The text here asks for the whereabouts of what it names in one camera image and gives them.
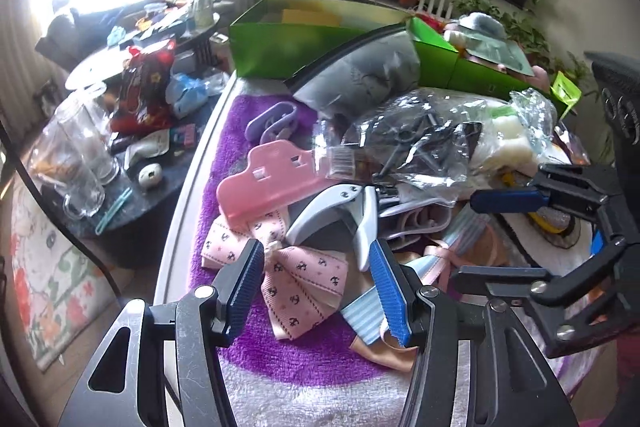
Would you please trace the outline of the pink anchor ribbon bow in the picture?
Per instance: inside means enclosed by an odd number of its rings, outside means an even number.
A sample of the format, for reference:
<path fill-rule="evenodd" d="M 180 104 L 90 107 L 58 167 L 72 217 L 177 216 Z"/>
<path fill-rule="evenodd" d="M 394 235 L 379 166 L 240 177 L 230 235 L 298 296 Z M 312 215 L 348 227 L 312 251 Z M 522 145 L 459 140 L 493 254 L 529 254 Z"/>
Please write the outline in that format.
<path fill-rule="evenodd" d="M 273 335 L 279 340 L 297 339 L 337 311 L 348 275 L 344 254 L 285 243 L 289 225 L 285 209 L 236 229 L 219 216 L 201 252 L 203 267 L 217 270 L 235 262 L 251 239 L 262 243 L 265 269 L 260 291 Z"/>

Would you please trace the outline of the yellow cardboard box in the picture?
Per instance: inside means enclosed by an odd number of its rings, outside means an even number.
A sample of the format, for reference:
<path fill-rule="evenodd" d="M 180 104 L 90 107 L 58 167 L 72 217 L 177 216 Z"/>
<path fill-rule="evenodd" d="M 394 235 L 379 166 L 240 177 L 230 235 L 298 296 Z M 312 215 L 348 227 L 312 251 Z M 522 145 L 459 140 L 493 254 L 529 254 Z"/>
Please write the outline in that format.
<path fill-rule="evenodd" d="M 342 18 L 338 15 L 299 9 L 284 9 L 282 11 L 282 23 L 285 25 L 308 25 L 340 27 Z"/>

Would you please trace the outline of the white sponge in plastic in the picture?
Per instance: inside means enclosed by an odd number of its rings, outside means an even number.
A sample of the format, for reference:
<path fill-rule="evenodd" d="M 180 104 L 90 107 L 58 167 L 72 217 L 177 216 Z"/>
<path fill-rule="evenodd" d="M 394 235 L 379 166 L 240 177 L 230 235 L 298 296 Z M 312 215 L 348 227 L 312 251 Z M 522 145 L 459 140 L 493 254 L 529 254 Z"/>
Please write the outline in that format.
<path fill-rule="evenodd" d="M 555 162 L 551 139 L 553 114 L 547 109 L 491 107 L 471 156 L 472 173 L 518 170 L 529 176 L 539 165 Z"/>

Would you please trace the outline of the silver yellow scrub pad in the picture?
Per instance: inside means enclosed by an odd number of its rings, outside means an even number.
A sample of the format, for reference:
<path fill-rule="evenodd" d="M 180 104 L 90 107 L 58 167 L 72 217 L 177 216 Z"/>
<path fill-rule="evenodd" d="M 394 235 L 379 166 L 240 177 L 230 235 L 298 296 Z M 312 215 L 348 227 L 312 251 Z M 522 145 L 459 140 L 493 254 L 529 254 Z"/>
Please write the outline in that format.
<path fill-rule="evenodd" d="M 528 184 L 529 177 L 517 171 L 508 171 L 500 176 L 502 183 L 509 188 L 521 188 Z M 566 213 L 542 208 L 527 213 L 527 218 L 539 232 L 547 237 L 567 237 L 575 228 L 575 219 Z"/>

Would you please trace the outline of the black items zip bag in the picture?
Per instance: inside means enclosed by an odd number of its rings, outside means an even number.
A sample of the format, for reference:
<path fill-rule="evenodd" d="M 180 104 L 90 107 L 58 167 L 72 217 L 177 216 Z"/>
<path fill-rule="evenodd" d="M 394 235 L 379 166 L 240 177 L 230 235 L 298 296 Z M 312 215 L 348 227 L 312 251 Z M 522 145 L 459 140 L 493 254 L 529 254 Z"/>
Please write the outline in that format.
<path fill-rule="evenodd" d="M 406 24 L 367 32 L 316 58 L 285 81 L 318 114 L 317 169 L 330 179 L 394 186 L 451 198 L 490 187 L 496 173 L 472 173 L 471 156 L 491 107 L 547 109 L 534 88 L 508 101 L 418 85 L 420 58 Z"/>

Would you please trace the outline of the silver hole punch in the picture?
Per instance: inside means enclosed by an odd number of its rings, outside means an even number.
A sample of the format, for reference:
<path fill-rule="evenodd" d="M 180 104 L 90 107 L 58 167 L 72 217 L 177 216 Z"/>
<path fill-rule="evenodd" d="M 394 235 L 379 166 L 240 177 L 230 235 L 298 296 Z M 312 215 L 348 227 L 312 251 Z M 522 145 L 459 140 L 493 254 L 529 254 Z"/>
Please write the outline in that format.
<path fill-rule="evenodd" d="M 290 225 L 286 243 L 302 245 L 308 237 L 337 221 L 352 233 L 358 270 L 367 271 L 370 246 L 378 238 L 378 192 L 373 185 L 340 183 L 326 188 Z"/>

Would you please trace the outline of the pink plastic clip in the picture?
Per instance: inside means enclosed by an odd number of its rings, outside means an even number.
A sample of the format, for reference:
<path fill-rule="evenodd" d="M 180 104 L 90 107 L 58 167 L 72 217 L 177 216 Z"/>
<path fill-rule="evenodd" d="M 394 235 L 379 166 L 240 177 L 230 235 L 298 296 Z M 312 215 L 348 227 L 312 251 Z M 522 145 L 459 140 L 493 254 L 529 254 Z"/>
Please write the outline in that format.
<path fill-rule="evenodd" d="M 246 168 L 217 186 L 221 216 L 232 228 L 317 194 L 338 181 L 316 170 L 314 153 L 277 140 L 253 147 Z"/>

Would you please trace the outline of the green snack pouch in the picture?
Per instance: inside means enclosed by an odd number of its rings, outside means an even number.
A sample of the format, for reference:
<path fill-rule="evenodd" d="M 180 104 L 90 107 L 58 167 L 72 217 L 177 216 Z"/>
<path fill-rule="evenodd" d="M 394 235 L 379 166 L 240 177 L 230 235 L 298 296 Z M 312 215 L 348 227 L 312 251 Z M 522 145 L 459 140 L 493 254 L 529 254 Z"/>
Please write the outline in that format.
<path fill-rule="evenodd" d="M 560 119 L 565 118 L 582 98 L 582 90 L 564 72 L 556 73 L 550 92 Z"/>

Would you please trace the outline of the pale green refill pouch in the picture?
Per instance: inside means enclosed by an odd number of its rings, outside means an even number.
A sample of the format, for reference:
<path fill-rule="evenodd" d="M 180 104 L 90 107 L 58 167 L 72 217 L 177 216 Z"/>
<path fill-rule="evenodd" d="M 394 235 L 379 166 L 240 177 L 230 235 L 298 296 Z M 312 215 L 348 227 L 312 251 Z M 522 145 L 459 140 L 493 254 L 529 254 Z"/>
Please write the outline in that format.
<path fill-rule="evenodd" d="M 512 72 L 525 76 L 534 75 L 524 51 L 514 41 L 493 38 L 471 39 L 466 50 L 472 56 L 492 64 L 506 66 Z"/>

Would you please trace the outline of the purple plastic clip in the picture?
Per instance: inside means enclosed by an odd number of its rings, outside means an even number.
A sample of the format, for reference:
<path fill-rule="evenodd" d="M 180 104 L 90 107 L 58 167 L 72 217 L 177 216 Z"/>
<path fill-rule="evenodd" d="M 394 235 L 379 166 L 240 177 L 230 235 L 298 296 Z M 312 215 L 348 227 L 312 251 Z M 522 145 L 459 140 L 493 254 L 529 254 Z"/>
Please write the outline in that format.
<path fill-rule="evenodd" d="M 291 139 L 298 127 L 297 113 L 297 106 L 292 102 L 273 104 L 246 125 L 245 139 L 258 145 Z"/>

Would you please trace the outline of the white router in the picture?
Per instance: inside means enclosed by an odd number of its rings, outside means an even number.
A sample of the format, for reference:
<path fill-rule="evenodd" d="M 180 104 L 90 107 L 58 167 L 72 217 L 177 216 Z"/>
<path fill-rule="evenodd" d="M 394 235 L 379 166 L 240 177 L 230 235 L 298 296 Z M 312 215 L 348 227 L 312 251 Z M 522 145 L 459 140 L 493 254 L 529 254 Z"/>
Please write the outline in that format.
<path fill-rule="evenodd" d="M 450 20 L 454 4 L 448 0 L 419 0 L 416 15 L 426 15 L 439 22 Z"/>

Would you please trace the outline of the red gift bag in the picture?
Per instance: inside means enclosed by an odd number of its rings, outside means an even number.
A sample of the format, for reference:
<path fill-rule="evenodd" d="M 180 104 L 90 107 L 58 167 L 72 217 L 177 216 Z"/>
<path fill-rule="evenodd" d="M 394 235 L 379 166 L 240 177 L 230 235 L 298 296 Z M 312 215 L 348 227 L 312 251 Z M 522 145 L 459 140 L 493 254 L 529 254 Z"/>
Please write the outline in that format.
<path fill-rule="evenodd" d="M 135 135 L 171 127 L 175 117 L 165 92 L 174 61 L 175 53 L 166 46 L 137 54 L 129 61 L 110 117 L 111 132 Z"/>

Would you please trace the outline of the glass mug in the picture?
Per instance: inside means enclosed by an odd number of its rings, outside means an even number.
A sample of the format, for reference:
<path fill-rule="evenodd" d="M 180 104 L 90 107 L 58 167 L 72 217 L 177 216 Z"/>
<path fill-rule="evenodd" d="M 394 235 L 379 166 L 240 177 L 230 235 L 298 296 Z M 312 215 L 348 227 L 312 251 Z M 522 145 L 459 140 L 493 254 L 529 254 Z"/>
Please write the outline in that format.
<path fill-rule="evenodd" d="M 29 155 L 28 169 L 42 185 L 63 199 L 63 211 L 72 220 L 95 215 L 105 194 L 77 147 L 57 122 L 43 128 Z"/>

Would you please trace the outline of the green box left compartment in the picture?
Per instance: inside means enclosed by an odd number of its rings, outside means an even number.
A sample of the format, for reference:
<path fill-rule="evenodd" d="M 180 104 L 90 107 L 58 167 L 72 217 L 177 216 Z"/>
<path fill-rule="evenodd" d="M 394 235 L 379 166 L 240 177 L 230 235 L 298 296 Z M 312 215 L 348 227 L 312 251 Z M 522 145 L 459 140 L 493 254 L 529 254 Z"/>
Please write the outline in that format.
<path fill-rule="evenodd" d="M 285 25 L 284 9 L 332 13 L 342 18 L 341 26 Z M 260 0 L 229 27 L 235 72 L 243 78 L 285 80 L 338 46 L 408 18 L 404 11 L 347 0 Z"/>

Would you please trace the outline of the round coffee table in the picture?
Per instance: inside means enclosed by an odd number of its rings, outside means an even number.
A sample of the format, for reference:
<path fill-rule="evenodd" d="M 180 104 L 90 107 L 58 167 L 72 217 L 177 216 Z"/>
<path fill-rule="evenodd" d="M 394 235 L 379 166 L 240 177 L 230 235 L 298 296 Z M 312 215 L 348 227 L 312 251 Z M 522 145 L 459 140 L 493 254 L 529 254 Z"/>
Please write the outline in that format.
<path fill-rule="evenodd" d="M 67 91 L 86 89 L 100 82 L 112 82 L 122 78 L 129 61 L 140 53 L 152 53 L 163 46 L 175 54 L 193 51 L 198 58 L 213 60 L 210 50 L 210 37 L 220 23 L 220 14 L 213 12 L 207 27 L 196 27 L 193 17 L 181 15 L 170 25 L 153 30 L 142 38 L 137 32 L 130 32 L 120 43 L 107 46 L 84 58 L 65 80 Z"/>

